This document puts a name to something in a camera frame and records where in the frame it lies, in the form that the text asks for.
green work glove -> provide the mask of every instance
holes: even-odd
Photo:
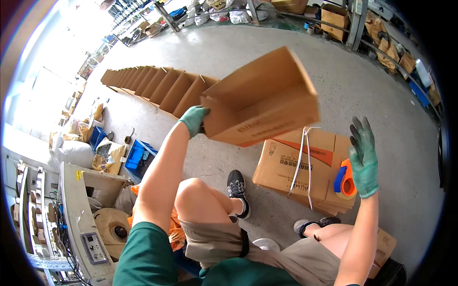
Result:
[[[202,107],[202,105],[196,105],[190,107],[185,114],[178,120],[183,122],[189,129],[190,138],[196,136],[198,133],[203,133],[201,123],[205,115],[210,113],[209,108]]]
[[[363,117],[362,123],[353,116],[350,131],[353,134],[350,137],[353,146],[349,149],[353,183],[361,198],[369,198],[379,189],[374,134],[366,116]]]

person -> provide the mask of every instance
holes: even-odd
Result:
[[[210,110],[191,107],[165,138],[149,166],[135,202],[135,215],[113,285],[363,285],[375,258],[378,230],[378,160],[367,118],[353,117],[349,157],[361,197],[354,226],[336,217],[300,220],[301,237],[281,252],[248,240],[238,219],[250,216],[245,180],[233,170],[225,196],[197,178],[181,181],[188,141]],[[200,262],[199,278],[178,282],[168,240],[172,208],[177,209],[187,247]]]

green shirt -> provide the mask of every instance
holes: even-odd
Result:
[[[135,285],[294,285],[283,269],[244,258],[221,261],[201,277],[178,282],[169,237],[162,228],[150,222],[139,222],[132,229],[114,273],[113,286]]]

orange tape dispenser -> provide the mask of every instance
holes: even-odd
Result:
[[[356,195],[356,188],[353,183],[353,171],[351,169],[350,159],[342,162],[340,170],[334,181],[334,192],[344,200],[350,200]]]

blue handle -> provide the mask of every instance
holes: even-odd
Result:
[[[339,172],[337,173],[336,179],[334,181],[334,192],[340,193],[340,186],[342,185],[342,180],[344,179],[345,172],[347,171],[347,166],[340,167]]]

